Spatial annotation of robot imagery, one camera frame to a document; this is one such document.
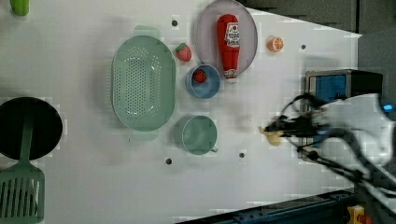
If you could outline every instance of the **label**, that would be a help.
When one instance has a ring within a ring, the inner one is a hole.
[[[225,78],[236,77],[236,70],[230,69],[228,71],[225,71],[224,76],[225,76]]]
[[[225,38],[227,46],[232,48],[239,47],[239,29],[238,22],[228,22],[227,31],[225,32]]]

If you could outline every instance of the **teal mug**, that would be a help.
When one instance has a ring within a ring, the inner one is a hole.
[[[209,151],[218,152],[215,147],[218,129],[212,119],[206,116],[187,116],[175,126],[176,143],[188,152],[201,156]]]

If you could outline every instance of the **orange fruit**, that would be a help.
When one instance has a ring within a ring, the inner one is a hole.
[[[267,45],[268,49],[272,52],[281,51],[283,49],[283,39],[280,37],[272,38],[270,41],[268,41]]]

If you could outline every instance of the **screw hole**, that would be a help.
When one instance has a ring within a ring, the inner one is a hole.
[[[170,159],[170,158],[166,159],[165,163],[168,165],[172,164],[172,159]]]

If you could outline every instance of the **red ketchup bottle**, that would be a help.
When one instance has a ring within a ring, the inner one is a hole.
[[[239,29],[235,15],[226,14],[218,20],[218,44],[224,67],[224,76],[229,83],[236,82],[239,59]]]

